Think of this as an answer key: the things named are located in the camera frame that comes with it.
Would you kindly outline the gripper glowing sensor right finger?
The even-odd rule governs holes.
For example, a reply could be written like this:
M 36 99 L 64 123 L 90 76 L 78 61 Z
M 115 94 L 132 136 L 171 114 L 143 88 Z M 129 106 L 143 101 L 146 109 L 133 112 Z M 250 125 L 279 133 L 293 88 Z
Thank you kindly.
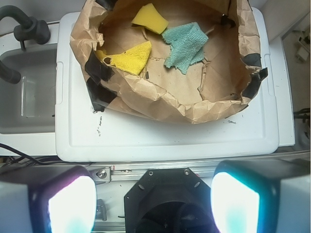
M 309 233 L 308 160 L 224 160 L 211 183 L 211 209 L 222 233 Z

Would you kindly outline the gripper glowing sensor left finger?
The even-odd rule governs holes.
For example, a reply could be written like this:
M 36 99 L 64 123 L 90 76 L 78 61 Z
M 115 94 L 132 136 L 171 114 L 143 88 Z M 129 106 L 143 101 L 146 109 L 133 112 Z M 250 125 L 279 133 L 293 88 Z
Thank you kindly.
M 2 233 L 89 233 L 96 202 L 96 185 L 84 166 L 0 169 Z

